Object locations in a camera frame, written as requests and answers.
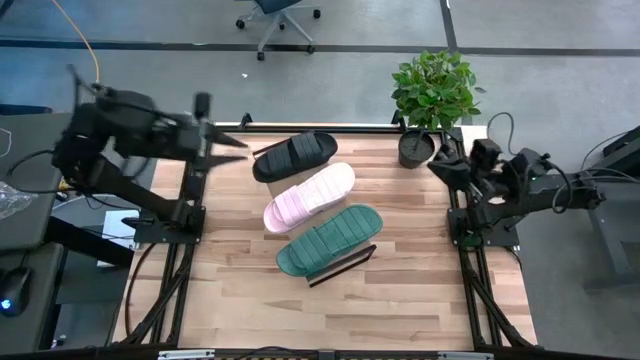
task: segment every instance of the slide sandal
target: slide sandal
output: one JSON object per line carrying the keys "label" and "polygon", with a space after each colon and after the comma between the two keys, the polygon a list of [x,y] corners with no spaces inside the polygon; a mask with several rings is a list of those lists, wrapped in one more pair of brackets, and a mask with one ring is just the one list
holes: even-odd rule
{"label": "slide sandal", "polygon": [[303,132],[253,153],[267,151],[253,164],[253,177],[262,183],[282,180],[320,166],[338,151],[338,143],[327,133]]}
{"label": "slide sandal", "polygon": [[275,234],[287,232],[344,199],[355,181],[349,164],[329,165],[271,200],[264,210],[264,225]]}
{"label": "slide sandal", "polygon": [[288,275],[307,276],[348,254],[381,229],[382,218],[375,210],[352,205],[285,246],[278,252],[276,263]]}

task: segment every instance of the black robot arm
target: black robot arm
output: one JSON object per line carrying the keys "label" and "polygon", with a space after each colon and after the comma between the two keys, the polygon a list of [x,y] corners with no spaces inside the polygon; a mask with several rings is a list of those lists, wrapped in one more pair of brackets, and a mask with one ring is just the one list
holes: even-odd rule
{"label": "black robot arm", "polygon": [[[531,212],[593,209],[604,200],[588,173],[565,174],[549,161],[548,154],[524,148],[513,159],[501,161],[500,153],[489,139],[475,140],[469,157],[455,155],[444,144],[428,164],[450,188],[472,194],[465,209],[449,211],[454,240],[476,246],[482,238],[478,235],[498,224],[513,226]],[[548,175],[552,169],[560,174]]]}
{"label": "black robot arm", "polygon": [[76,104],[71,122],[53,150],[52,164],[60,169],[67,183],[88,196],[116,195],[178,229],[189,230],[197,225],[194,221],[202,220],[202,208],[190,205],[189,201],[197,200],[201,189],[191,189],[179,199],[165,199],[122,174],[102,151],[113,139],[114,150],[124,158],[141,156],[184,161],[194,170],[195,177],[205,177],[217,165],[246,159],[214,156],[207,150],[214,143],[246,147],[209,121],[211,96],[196,94],[193,116],[167,114],[157,110],[146,95],[97,84],[88,86],[77,75],[75,80],[76,92],[82,87],[95,96],[95,101]]}

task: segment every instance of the chair base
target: chair base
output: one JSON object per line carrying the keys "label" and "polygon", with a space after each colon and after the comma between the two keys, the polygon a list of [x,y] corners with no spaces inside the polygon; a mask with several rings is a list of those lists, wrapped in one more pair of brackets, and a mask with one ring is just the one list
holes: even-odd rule
{"label": "chair base", "polygon": [[271,22],[271,24],[269,25],[269,27],[267,28],[267,30],[265,31],[264,35],[262,36],[262,39],[260,40],[260,43],[258,44],[258,60],[259,61],[264,61],[264,47],[265,45],[267,45],[267,42],[269,41],[269,39],[271,38],[271,36],[273,35],[273,32],[276,30],[276,27],[279,27],[280,30],[284,30],[286,29],[286,24],[290,25],[293,27],[293,29],[303,38],[305,38],[308,42],[309,45],[307,46],[307,52],[309,54],[313,54],[316,51],[316,47],[314,45],[314,41],[313,38],[307,34],[307,32],[302,28],[302,26],[300,26],[300,24],[298,24],[297,21],[295,21],[295,19],[293,19],[293,17],[291,17],[291,15],[289,14],[289,12],[287,10],[289,9],[303,9],[303,8],[314,8],[313,10],[313,17],[315,19],[319,19],[322,16],[322,13],[320,12],[319,9],[317,9],[316,7],[312,7],[312,6],[291,6],[288,7],[287,9],[282,9],[279,11],[276,11],[274,13],[271,14],[264,14],[262,12],[262,9],[260,8],[260,6],[255,6],[253,8],[253,10],[251,11],[251,13],[247,14],[247,15],[242,15],[240,17],[238,17],[238,20],[236,20],[236,27],[240,30],[244,29],[246,24],[246,21],[251,21],[253,19],[256,18],[261,18],[264,16],[271,16],[273,18],[273,21]]}

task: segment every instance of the wooden table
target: wooden table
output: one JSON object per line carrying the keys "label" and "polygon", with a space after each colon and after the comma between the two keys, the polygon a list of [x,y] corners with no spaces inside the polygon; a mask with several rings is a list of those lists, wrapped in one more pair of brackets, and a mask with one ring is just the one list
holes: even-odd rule
{"label": "wooden table", "polygon": [[[485,127],[463,127],[465,148],[485,133]],[[235,137],[256,150],[286,135]],[[217,168],[207,181],[206,235],[194,257],[180,347],[472,349],[460,262],[445,226],[447,187],[425,166],[408,170],[398,164],[398,135],[335,137],[339,149],[330,163],[347,162],[356,173],[349,202],[374,207],[384,220],[372,239],[378,246],[373,258],[312,289],[304,278],[283,274],[275,256],[289,239],[265,230],[262,215],[272,197],[266,184],[253,179],[253,160]],[[152,190],[176,197],[182,170],[178,162],[159,161]],[[166,251],[157,246],[142,265],[131,297],[132,324],[158,295]],[[535,343],[516,260],[504,249],[487,248],[487,262],[496,301]],[[479,309],[486,330],[486,312]],[[483,334],[489,338],[488,330]],[[123,311],[114,340],[121,338]]]}

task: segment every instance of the potted plant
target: potted plant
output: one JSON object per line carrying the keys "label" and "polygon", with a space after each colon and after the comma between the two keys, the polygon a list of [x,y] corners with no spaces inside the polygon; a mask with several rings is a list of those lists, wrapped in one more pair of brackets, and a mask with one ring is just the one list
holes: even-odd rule
{"label": "potted plant", "polygon": [[411,63],[400,64],[393,79],[397,89],[391,97],[396,100],[398,116],[417,127],[406,131],[398,144],[400,164],[406,168],[420,166],[433,154],[435,145],[427,130],[439,126],[451,130],[461,117],[480,114],[471,94],[476,76],[468,62],[460,62],[459,53],[425,51]]}

